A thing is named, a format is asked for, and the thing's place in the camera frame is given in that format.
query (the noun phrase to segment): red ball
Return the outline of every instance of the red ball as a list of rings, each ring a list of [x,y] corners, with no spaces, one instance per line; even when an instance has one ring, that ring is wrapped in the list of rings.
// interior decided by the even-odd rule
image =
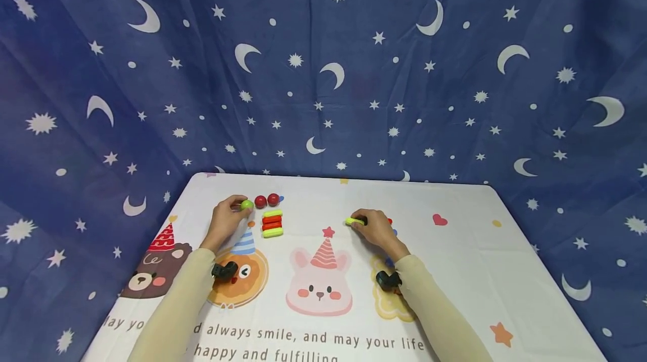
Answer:
[[[256,196],[254,205],[256,205],[256,209],[263,209],[267,205],[267,199],[263,195]]]
[[[267,196],[267,203],[270,206],[277,206],[280,201],[281,199],[277,194],[272,193]]]

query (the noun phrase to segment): hand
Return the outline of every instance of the hand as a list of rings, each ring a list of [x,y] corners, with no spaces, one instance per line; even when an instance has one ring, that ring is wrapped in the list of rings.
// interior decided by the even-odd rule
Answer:
[[[365,217],[368,220],[366,226],[354,222],[352,224],[353,229],[365,237],[369,243],[382,248],[393,263],[409,255],[409,250],[396,237],[395,231],[393,231],[391,223],[389,223],[389,219],[381,210],[358,209],[355,210],[351,217],[354,219]]]
[[[251,208],[241,210],[241,212],[231,210],[231,207],[240,204],[244,200],[247,200],[244,195],[232,195],[221,201],[213,209],[209,230],[202,244],[200,244],[200,248],[208,248],[215,253],[222,243],[234,234],[238,224],[252,213]]]

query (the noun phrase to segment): yellow block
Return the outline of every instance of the yellow block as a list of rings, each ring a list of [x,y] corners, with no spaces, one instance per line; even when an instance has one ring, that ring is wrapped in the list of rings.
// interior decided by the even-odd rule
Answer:
[[[347,225],[352,225],[354,222],[360,223],[362,226],[366,226],[363,221],[360,221],[359,219],[353,219],[352,217],[346,218],[346,224]]]
[[[283,235],[283,228],[282,227],[274,227],[274,229],[269,229],[263,231],[263,238],[264,239],[269,239],[270,237],[276,237],[276,236],[282,236]]]
[[[281,216],[283,211],[281,209],[269,210],[268,212],[263,213],[263,217],[272,217],[272,216]]]

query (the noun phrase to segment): red heart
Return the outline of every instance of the red heart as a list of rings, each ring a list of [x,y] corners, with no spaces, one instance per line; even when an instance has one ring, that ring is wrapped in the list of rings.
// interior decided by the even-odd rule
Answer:
[[[434,223],[436,226],[446,226],[447,219],[443,218],[441,215],[434,213]]]

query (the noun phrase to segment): cartoon pancake character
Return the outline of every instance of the cartoon pancake character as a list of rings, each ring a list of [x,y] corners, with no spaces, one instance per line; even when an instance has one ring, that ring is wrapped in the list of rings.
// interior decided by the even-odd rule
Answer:
[[[330,239],[335,231],[323,229],[323,244],[310,260],[302,248],[290,255],[294,277],[285,295],[287,305],[305,315],[333,316],[348,313],[353,295],[346,283],[350,256],[346,251],[332,250]]]
[[[250,228],[234,247],[216,258],[216,263],[221,265],[229,261],[238,264],[238,271],[229,282],[214,282],[208,296],[209,302],[218,307],[239,307],[251,302],[263,291],[269,276],[267,259],[260,250],[256,250]]]
[[[150,299],[168,292],[192,250],[188,243],[175,242],[173,222],[176,219],[177,216],[169,217],[169,224],[150,244],[120,297]]]
[[[391,320],[399,318],[402,321],[411,323],[416,319],[413,310],[404,301],[403,295],[400,290],[395,288],[393,291],[387,292],[380,288],[380,285],[375,282],[375,275],[379,271],[386,271],[392,274],[395,269],[393,264],[388,262],[390,260],[383,260],[381,257],[374,255],[371,257],[371,280],[373,281],[373,298],[375,299],[375,310],[382,319]]]

